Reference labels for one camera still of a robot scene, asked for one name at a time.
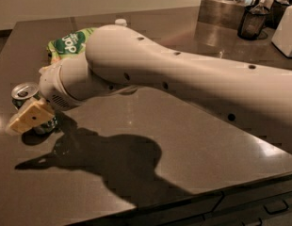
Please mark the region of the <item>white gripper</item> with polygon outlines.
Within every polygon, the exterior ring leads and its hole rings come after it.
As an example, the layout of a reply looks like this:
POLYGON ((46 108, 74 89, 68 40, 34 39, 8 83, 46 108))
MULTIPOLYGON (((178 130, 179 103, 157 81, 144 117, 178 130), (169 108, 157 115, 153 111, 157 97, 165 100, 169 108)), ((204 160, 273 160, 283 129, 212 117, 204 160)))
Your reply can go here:
POLYGON ((54 110, 67 111, 82 105, 81 101, 74 99, 63 87, 60 78, 61 70, 61 61, 39 70, 41 74, 39 92, 44 99, 26 100, 8 121, 8 134, 22 134, 48 122, 55 116, 54 110))

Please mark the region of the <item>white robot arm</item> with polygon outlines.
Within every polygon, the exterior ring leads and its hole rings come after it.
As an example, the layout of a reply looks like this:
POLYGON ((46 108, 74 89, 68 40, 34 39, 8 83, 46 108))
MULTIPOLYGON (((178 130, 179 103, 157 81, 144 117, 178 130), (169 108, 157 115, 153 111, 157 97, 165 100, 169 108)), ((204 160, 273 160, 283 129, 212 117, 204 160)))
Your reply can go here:
POLYGON ((126 26, 109 24, 84 52, 41 68, 40 98, 8 121, 19 135, 93 97, 159 89, 292 153, 292 71, 178 52, 126 26))

